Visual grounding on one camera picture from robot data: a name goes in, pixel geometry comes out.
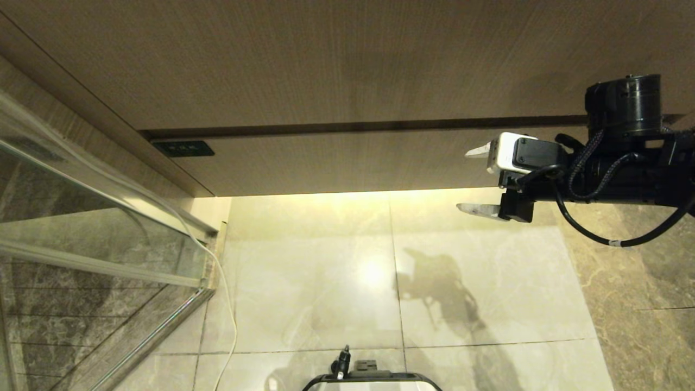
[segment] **tile floor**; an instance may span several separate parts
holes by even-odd
[[[222,257],[238,322],[220,390],[301,390],[353,360],[443,390],[612,390],[555,218],[468,216],[498,189],[234,198]],[[233,334],[224,294],[118,388],[212,390]]]

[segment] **white cable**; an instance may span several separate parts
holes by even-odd
[[[154,201],[156,204],[160,205],[167,211],[169,211],[174,217],[176,217],[180,222],[181,225],[183,226],[184,230],[186,231],[186,234],[188,237],[190,237],[191,240],[193,240],[193,243],[195,243],[198,247],[200,247],[203,251],[208,253],[213,260],[215,260],[215,265],[219,268],[220,270],[220,275],[222,276],[222,284],[224,285],[224,291],[226,293],[226,299],[227,299],[227,309],[229,310],[229,316],[231,317],[231,323],[232,326],[234,327],[234,340],[231,344],[231,348],[229,350],[229,355],[227,355],[227,359],[224,362],[224,367],[220,371],[220,375],[217,378],[217,381],[215,382],[215,387],[213,388],[214,391],[217,391],[218,386],[220,385],[220,380],[222,380],[222,375],[224,374],[224,371],[227,369],[227,365],[229,365],[229,361],[231,360],[231,356],[234,354],[234,348],[236,348],[236,339],[237,339],[237,327],[236,327],[236,320],[234,319],[234,310],[231,307],[231,298],[229,297],[229,283],[227,282],[227,276],[224,274],[224,270],[222,269],[222,264],[220,263],[220,260],[217,258],[215,253],[210,251],[209,248],[206,246],[203,246],[202,243],[198,241],[198,239],[193,236],[193,233],[190,231],[190,228],[186,224],[186,221],[181,217],[181,215],[174,209],[173,207],[169,206],[166,201],[161,199],[158,195],[155,193],[151,192],[150,190],[147,190],[146,188],[130,183],[126,180],[123,180],[115,175],[112,175],[110,173],[107,173],[105,170],[102,170],[99,167],[96,167],[92,162],[90,162],[88,159],[85,159],[82,157],[79,153],[75,152],[72,149],[72,146],[63,139],[63,137],[58,135],[57,131],[54,131],[50,125],[43,123],[43,121],[38,120],[32,113],[29,113],[24,107],[19,105],[17,102],[14,102],[13,99],[10,99],[7,97],[5,94],[0,94],[0,101],[2,101],[2,104],[7,108],[10,109],[11,111],[14,112],[14,114],[21,118],[22,120],[29,122],[35,129],[38,129],[41,131],[46,137],[50,138],[53,142],[61,146],[65,151],[67,151],[69,154],[71,154],[75,159],[80,161],[82,164],[85,166],[89,167],[91,170],[95,171],[96,173],[103,175],[104,177],[107,177],[108,179],[127,187],[128,189],[131,189],[132,191],[135,191],[136,193],[139,193],[142,196],[145,196],[149,198],[151,201]]]

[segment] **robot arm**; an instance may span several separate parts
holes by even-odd
[[[660,76],[627,76],[587,89],[589,142],[558,134],[555,142],[502,133],[469,152],[488,153],[487,170],[507,192],[500,205],[459,204],[476,215],[530,223],[536,201],[554,200],[564,218],[599,243],[628,247],[695,216],[695,134],[662,125]],[[661,146],[650,147],[655,141]],[[663,224],[628,241],[599,237],[579,225],[564,203],[608,202],[676,207]]]

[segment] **glass panel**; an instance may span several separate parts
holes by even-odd
[[[200,279],[188,236],[79,186],[0,145],[1,241]]]

